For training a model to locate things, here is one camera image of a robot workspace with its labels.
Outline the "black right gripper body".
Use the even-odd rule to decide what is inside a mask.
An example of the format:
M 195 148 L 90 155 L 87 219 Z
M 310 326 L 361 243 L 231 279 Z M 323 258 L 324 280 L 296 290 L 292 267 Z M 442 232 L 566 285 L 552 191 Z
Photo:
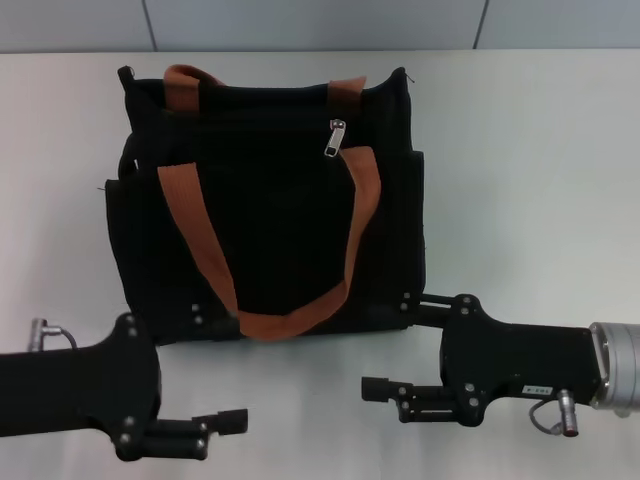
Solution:
M 453 422 L 480 425 L 500 398 L 554 400 L 566 390 L 575 403 L 590 403 L 601 375 L 589 329 L 501 322 L 471 295 L 448 304 L 440 369 Z

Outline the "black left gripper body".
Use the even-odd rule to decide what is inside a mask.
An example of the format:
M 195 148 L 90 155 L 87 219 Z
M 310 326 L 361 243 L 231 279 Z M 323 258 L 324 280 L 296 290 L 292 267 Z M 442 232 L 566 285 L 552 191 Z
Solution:
M 159 398 L 156 348 L 131 314 L 92 346 L 1 356 L 3 437 L 96 429 L 118 458 L 138 460 Z

